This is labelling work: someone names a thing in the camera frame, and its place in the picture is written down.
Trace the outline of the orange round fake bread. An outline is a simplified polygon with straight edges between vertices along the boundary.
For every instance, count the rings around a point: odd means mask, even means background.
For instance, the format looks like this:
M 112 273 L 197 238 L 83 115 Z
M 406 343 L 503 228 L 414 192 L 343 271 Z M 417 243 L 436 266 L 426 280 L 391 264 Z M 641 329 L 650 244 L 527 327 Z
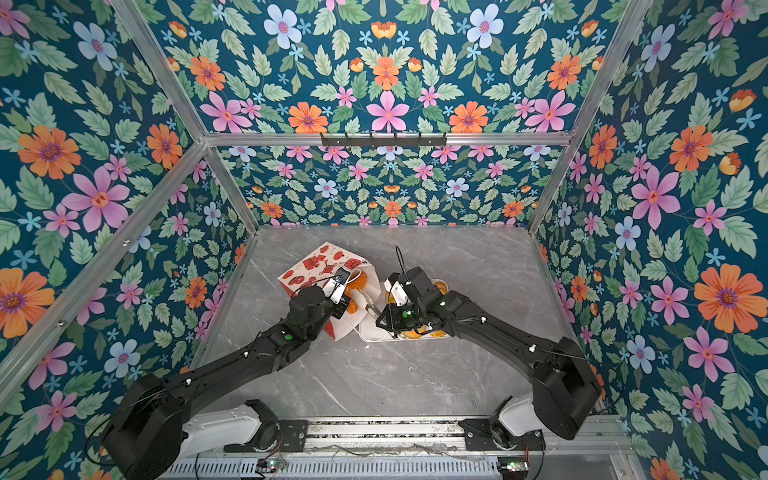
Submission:
M 442 330 L 435 330 L 428 326 L 422 326 L 419 328 L 411 329 L 408 331 L 400 332 L 398 337 L 403 340 L 426 340 L 426 339 L 438 339 L 447 337 L 448 334 Z

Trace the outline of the red white paper bag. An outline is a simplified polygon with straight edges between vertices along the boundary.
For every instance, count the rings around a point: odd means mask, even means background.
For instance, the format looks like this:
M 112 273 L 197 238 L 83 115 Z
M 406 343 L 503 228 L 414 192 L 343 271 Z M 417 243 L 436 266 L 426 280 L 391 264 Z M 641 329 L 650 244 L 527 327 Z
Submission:
M 324 331 L 340 340 L 358 327 L 369 315 L 382 294 L 375 267 L 364 257 L 340 246 L 325 242 L 278 277 L 278 282 L 291 296 L 304 287 L 319 287 L 336 306 Z

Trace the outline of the black hook rail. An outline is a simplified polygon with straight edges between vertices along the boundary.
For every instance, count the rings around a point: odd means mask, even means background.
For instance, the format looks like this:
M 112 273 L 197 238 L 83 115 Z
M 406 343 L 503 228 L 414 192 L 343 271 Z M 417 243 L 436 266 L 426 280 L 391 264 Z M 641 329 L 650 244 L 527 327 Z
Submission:
M 446 134 L 422 133 L 393 133 L 393 134 L 321 134 L 321 145 L 324 147 L 442 147 L 448 144 Z

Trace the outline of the golden croissant fake bread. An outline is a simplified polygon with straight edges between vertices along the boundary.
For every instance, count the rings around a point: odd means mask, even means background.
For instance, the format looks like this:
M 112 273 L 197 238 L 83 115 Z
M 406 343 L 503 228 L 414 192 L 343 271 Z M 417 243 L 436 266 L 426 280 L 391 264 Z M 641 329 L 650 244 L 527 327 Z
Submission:
M 445 295 L 449 291 L 448 285 L 442 280 L 435 279 L 433 284 L 438 288 L 442 295 Z

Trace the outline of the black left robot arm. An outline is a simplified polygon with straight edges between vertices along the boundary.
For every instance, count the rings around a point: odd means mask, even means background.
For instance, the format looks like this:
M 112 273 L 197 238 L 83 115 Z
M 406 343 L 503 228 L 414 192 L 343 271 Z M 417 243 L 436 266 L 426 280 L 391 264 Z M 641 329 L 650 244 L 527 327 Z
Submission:
M 240 349 L 187 373 L 137 380 L 107 420 L 101 445 L 127 479 L 157 479 L 178 459 L 221 446 L 278 446 L 277 417 L 262 401 L 217 412 L 207 408 L 307 353 L 349 301 L 342 287 L 303 288 L 291 297 L 285 317 Z

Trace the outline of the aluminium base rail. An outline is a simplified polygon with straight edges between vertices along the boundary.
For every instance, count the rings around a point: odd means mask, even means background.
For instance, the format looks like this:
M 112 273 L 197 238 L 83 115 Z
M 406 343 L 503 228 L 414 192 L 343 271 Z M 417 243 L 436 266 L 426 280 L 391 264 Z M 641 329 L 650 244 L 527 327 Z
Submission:
M 481 416 L 293 417 L 281 419 L 279 426 L 277 441 L 263 451 L 252 445 L 230 445 L 224 451 L 262 456 L 328 452 L 451 457 L 538 453 L 610 456 L 635 452 L 614 415 L 588 417 L 573 440 L 537 430 L 519 439 L 497 442 L 489 420 Z

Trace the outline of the white plastic tray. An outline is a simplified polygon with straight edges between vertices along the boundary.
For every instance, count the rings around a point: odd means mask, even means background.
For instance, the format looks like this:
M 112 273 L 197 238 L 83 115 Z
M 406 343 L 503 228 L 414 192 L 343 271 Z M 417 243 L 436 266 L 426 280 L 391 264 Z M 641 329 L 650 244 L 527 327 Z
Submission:
M 383 312 L 383 308 L 389 305 L 385 301 L 384 282 L 381 283 L 380 295 L 377 297 L 376 300 L 373 300 L 375 302 L 375 305 L 379 308 L 380 314 Z M 384 328 L 379 327 L 376 324 L 376 320 L 373 320 L 366 312 L 366 315 L 363 317 L 360 323 L 355 327 L 355 332 L 363 341 L 367 343 L 383 343 L 383 342 L 436 340 L 436 339 L 403 340 L 398 337 L 398 334 L 400 332 L 392 333 L 388 330 L 385 330 Z

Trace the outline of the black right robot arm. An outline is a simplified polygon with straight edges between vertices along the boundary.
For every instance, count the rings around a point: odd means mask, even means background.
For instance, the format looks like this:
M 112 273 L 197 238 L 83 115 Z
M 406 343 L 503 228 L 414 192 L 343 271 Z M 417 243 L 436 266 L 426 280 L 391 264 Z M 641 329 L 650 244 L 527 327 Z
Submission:
M 553 341 L 500 320 L 460 292 L 441 291 L 419 267 L 391 274 L 384 291 L 378 328 L 419 337 L 441 331 L 483 348 L 527 378 L 531 391 L 509 397 L 489 419 L 496 444 L 509 448 L 543 430 L 575 439 L 601 396 L 596 374 L 575 341 Z

